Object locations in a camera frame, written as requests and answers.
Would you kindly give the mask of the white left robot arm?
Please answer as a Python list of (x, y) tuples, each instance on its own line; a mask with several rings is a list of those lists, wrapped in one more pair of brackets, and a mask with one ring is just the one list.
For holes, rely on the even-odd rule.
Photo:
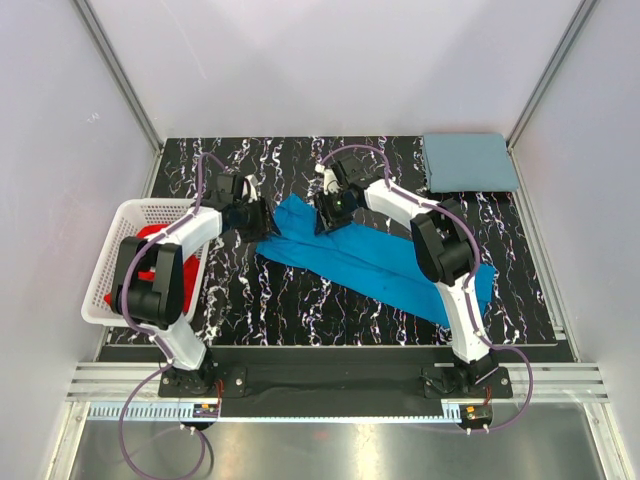
[(118, 249), (109, 305), (132, 328), (147, 334), (181, 370), (181, 384), (196, 396), (215, 386), (207, 349), (184, 312), (184, 264), (197, 250), (234, 230), (245, 243), (280, 233), (253, 175), (221, 174), (178, 220), (145, 237), (124, 238)]

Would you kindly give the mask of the bright blue t-shirt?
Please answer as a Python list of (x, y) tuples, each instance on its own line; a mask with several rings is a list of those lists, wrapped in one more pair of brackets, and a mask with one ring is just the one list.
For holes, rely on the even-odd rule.
[(436, 325), (450, 325), (443, 300), (421, 272), (411, 241), (354, 223), (317, 235), (317, 210), (295, 194), (277, 206), (274, 219), (280, 233), (259, 242), (258, 254)]

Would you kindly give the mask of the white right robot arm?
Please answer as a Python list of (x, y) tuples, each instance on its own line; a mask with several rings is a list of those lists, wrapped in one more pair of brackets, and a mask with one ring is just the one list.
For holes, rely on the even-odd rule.
[(368, 174), (354, 157), (320, 163), (315, 171), (322, 176), (322, 190), (314, 195), (318, 234), (347, 226), (358, 209), (383, 214), (410, 232), (418, 267), (435, 283), (449, 320), (460, 365), (453, 374), (455, 387), (466, 396), (480, 394), (490, 383), (487, 369), (497, 362), (476, 299), (479, 247), (457, 206), (425, 200)]

